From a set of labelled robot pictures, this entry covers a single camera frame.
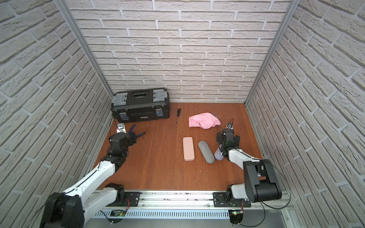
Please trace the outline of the lavender eyeglass case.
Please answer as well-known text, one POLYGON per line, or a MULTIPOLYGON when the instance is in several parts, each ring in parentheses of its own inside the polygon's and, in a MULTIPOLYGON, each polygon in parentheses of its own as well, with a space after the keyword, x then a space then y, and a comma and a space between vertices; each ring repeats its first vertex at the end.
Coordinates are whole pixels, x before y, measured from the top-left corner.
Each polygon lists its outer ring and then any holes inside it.
POLYGON ((214 157, 219 161, 222 161, 224 159, 224 156, 222 155, 220 148, 216 150, 216 152, 214 153, 214 157))

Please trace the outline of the grey felt eyeglass case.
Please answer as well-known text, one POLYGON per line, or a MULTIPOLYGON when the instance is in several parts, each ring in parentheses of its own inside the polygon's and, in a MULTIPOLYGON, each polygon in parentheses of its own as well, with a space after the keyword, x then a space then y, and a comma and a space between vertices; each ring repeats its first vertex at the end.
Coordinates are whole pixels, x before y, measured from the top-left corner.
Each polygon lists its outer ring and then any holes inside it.
POLYGON ((205 161, 208 164, 213 164, 215 161, 215 157, 214 157, 212 151, 210 150, 208 143, 206 141, 200 141, 198 143, 198 147, 199 147, 205 161))

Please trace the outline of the pink microfiber cloth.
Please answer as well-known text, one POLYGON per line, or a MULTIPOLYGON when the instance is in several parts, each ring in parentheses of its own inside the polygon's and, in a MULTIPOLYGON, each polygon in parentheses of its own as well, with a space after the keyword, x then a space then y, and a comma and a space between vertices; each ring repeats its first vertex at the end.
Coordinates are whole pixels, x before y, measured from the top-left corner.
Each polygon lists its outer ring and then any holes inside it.
POLYGON ((220 120, 211 113, 201 113, 189 117, 189 127, 209 129, 218 125, 221 125, 220 120))

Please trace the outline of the pink eyeglass case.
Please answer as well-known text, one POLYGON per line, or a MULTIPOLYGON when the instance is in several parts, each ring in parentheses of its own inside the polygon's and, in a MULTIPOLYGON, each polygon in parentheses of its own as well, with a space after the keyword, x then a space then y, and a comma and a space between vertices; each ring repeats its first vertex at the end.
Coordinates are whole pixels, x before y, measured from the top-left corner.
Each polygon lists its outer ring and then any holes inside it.
POLYGON ((183 138, 183 157, 185 161, 193 161, 195 159, 192 137, 183 138))

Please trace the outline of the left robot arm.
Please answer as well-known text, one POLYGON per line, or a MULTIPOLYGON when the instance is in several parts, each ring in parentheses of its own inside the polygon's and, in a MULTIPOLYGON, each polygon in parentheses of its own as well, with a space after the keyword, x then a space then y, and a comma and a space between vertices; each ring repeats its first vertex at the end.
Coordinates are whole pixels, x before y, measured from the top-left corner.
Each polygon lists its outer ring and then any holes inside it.
POLYGON ((94 191, 116 173, 126 161, 128 147, 137 135, 120 132, 109 137, 110 147, 98 165, 84 178, 62 193, 51 194, 44 206, 41 228, 81 228, 108 205, 130 205, 123 185, 110 183, 99 193, 94 191))

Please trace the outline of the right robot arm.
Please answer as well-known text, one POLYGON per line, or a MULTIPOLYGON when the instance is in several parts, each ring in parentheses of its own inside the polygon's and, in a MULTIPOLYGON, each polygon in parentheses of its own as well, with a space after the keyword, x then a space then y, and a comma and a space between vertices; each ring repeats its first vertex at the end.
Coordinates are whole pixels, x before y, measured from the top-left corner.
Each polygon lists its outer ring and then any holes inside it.
POLYGON ((243 169, 244 183, 229 185, 226 200, 233 205, 248 199, 250 202, 279 200, 282 190, 272 163, 245 153, 240 147, 240 137, 234 134, 232 126, 217 133, 216 141, 223 158, 243 169))

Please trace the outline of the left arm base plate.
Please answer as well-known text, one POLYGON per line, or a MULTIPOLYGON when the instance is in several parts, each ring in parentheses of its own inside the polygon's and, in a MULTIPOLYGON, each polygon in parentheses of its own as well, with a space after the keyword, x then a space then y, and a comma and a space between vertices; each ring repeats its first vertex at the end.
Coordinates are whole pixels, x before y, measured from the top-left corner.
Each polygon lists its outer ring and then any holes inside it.
POLYGON ((118 192, 114 202, 107 207, 137 207, 141 192, 118 192))

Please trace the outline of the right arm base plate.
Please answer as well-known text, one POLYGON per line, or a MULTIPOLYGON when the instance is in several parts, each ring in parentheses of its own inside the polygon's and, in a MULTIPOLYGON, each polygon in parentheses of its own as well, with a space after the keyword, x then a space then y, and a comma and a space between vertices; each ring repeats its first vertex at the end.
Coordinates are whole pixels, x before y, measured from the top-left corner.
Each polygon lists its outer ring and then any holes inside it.
POLYGON ((216 208, 231 207, 231 208, 250 208, 251 202, 248 199, 236 199, 227 196, 226 192, 214 192, 213 203, 216 208))

